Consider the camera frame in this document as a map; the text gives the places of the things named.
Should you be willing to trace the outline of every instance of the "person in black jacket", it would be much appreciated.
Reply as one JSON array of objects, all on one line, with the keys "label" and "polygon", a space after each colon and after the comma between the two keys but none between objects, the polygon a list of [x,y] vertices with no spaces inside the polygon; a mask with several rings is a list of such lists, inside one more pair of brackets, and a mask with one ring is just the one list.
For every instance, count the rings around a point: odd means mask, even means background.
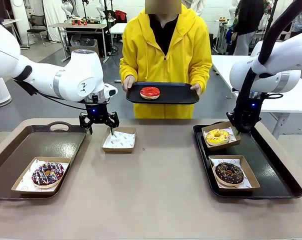
[{"label": "person in black jacket", "polygon": [[241,0],[236,11],[238,19],[231,37],[232,41],[236,41],[233,55],[247,56],[249,45],[264,15],[264,0]]}]

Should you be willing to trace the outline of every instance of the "gray pants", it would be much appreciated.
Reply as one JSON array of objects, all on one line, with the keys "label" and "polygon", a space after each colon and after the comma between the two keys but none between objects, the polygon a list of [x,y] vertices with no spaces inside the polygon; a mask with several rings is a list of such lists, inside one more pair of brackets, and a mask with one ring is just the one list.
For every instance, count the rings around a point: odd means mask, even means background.
[{"label": "gray pants", "polygon": [[247,34],[243,34],[237,36],[236,46],[233,55],[234,56],[248,56],[249,55],[249,45],[253,40],[256,32],[249,32]]}]

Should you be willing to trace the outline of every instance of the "person in background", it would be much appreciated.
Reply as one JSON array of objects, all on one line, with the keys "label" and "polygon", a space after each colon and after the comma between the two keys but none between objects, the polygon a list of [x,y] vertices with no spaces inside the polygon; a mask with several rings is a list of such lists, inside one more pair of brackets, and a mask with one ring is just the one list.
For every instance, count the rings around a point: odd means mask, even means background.
[{"label": "person in background", "polygon": [[[201,95],[212,66],[208,27],[181,0],[145,0],[127,24],[120,60],[122,88],[138,82],[186,83]],[[194,105],[134,104],[138,119],[190,119]]]},{"label": "person in background", "polygon": [[290,38],[302,33],[302,12],[292,21]]},{"label": "person in background", "polygon": [[231,40],[236,42],[233,55],[249,54],[249,45],[265,14],[265,0],[241,0],[235,12],[237,22]]},{"label": "person in background", "polygon": [[202,14],[205,7],[206,0],[182,0],[187,9],[193,9],[197,16]]}]

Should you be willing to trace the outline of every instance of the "yellow frosted donut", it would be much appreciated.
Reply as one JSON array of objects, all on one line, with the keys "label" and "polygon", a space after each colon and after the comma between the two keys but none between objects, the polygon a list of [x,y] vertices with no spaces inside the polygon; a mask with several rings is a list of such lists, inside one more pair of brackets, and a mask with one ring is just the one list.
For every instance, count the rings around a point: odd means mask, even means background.
[{"label": "yellow frosted donut", "polygon": [[211,146],[220,146],[223,144],[227,144],[230,139],[230,133],[222,129],[214,129],[209,131],[206,136],[205,140]]}]

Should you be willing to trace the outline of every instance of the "red donut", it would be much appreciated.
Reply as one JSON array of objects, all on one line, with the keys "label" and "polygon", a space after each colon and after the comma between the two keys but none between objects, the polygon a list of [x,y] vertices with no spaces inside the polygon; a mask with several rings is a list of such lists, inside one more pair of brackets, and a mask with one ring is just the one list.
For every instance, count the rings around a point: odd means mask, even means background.
[{"label": "red donut", "polygon": [[147,100],[155,100],[160,97],[160,90],[153,86],[147,86],[141,89],[140,95]]}]

